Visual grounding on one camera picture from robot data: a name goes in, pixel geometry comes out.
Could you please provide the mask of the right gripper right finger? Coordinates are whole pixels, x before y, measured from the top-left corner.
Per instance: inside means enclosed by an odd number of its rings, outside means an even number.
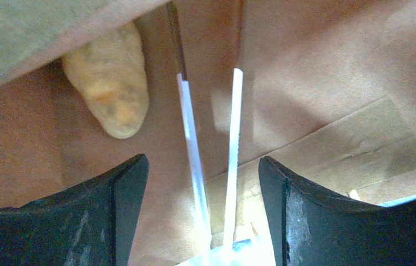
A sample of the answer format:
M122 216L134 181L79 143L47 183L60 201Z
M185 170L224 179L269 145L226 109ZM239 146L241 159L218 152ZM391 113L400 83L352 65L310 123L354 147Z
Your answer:
M258 175L277 265L416 265L416 199L361 202L269 156Z

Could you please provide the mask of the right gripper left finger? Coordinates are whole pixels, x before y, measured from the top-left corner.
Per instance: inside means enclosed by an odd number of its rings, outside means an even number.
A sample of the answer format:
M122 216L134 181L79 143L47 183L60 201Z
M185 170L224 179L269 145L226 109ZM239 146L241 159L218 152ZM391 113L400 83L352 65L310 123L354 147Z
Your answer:
M0 208L0 265L127 265L148 173L139 154L61 192Z

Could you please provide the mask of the white handled metal tongs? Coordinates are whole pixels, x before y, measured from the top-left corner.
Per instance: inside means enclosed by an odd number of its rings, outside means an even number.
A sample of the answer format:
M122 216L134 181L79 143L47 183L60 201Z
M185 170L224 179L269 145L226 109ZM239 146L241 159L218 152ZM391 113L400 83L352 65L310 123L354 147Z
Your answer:
M187 242L194 255L221 242L220 211L209 205L205 181L229 166L232 82L241 64L243 6L243 1L170 1L165 6L191 177Z

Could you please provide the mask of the red paper bag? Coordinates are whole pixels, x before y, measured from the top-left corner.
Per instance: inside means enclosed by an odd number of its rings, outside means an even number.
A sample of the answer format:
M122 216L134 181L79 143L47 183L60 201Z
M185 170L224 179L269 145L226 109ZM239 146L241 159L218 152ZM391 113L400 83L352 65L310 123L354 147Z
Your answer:
M363 201L416 194L416 1L245 1L236 238L267 232L257 165L270 155ZM60 57L133 20L150 109L126 140L106 134ZM130 265L176 265L193 206L164 1L0 1L0 208L93 178L136 154L150 168ZM225 201L225 172L207 180Z

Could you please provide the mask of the yellow bread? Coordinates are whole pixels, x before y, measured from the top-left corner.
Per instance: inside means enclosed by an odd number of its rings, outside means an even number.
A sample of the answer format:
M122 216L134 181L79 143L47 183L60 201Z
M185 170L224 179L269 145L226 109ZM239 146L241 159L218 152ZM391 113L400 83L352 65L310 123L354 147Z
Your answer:
M140 130L149 92L142 40L134 22L64 54L62 67L108 135L127 139Z

